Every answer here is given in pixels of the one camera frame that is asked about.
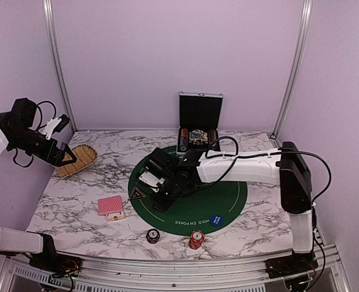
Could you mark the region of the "black red 100 chip stack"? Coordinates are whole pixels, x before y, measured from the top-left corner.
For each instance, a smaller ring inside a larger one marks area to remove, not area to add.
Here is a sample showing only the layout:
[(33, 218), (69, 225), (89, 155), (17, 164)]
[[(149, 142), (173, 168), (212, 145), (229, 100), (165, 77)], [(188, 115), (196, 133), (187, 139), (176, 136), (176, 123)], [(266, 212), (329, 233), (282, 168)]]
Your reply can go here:
[(160, 233), (157, 229), (149, 229), (146, 234), (146, 239), (150, 244), (159, 242)]

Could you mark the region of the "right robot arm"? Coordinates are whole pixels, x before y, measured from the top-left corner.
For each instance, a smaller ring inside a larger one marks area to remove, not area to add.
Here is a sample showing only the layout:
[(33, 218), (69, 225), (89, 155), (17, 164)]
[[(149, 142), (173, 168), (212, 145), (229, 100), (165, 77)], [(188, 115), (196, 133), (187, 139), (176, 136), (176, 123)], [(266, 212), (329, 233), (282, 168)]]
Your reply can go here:
[(270, 278), (304, 273), (318, 267), (314, 253), (315, 208), (308, 165), (294, 143), (264, 151), (188, 150), (181, 158), (161, 148), (148, 156), (138, 181), (151, 188), (153, 206), (167, 211), (181, 197), (222, 181), (256, 182), (280, 187), (281, 206), (289, 216), (291, 255), (266, 262)]

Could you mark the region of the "red yellow 5 chip stack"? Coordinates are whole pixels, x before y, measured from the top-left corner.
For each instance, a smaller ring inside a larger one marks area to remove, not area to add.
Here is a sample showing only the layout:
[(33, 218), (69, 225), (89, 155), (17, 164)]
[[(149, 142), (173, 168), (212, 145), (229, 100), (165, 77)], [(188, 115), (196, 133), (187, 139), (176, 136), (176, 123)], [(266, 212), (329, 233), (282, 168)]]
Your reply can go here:
[(204, 242), (204, 233), (202, 231), (193, 231), (189, 240), (189, 248), (198, 249)]

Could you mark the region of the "triangular black red dealer button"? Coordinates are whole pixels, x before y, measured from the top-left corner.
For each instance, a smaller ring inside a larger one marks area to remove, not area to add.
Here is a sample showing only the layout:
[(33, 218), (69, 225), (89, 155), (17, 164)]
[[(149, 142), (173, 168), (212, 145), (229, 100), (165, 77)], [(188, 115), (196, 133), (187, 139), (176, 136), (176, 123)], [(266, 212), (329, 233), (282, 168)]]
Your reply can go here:
[(145, 198), (145, 195), (137, 187), (135, 187), (128, 196), (129, 201), (141, 200), (143, 198)]

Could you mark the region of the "blue small blind button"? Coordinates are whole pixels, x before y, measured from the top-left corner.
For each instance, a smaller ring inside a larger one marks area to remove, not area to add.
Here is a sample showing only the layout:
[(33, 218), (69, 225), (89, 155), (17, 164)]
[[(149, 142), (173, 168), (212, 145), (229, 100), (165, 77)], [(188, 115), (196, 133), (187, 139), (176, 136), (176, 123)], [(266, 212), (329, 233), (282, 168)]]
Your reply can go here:
[(209, 219), (209, 222), (214, 227), (219, 227), (224, 223), (224, 219), (221, 215), (212, 215)]

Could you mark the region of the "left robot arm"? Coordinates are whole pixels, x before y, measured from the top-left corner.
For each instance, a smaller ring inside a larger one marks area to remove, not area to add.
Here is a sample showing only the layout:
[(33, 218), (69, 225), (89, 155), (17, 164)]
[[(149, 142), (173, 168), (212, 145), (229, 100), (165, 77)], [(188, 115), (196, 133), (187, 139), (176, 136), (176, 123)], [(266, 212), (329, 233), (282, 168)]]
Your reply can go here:
[[(0, 102), (0, 113), (10, 111), (15, 99)], [(53, 137), (69, 142), (72, 136), (70, 126)], [(0, 226), (26, 230), (37, 208), (54, 168), (34, 158), (30, 167), (24, 169), (13, 163), (14, 151), (3, 151), (0, 155)], [(5, 257), (0, 255), (0, 272)]]

